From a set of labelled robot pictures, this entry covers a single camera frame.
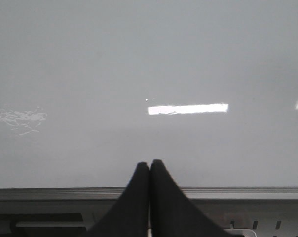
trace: gray wall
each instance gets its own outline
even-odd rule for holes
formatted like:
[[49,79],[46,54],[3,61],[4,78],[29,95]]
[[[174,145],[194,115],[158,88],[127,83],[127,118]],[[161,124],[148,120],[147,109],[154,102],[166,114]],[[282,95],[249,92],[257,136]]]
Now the gray wall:
[[298,186],[297,101],[298,1],[0,0],[0,188]]

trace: white surface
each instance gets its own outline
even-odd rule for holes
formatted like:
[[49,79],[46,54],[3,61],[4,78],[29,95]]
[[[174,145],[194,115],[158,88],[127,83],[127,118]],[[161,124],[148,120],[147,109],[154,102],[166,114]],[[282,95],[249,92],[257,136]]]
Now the white surface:
[[298,1],[0,1],[0,188],[298,186],[297,104]]

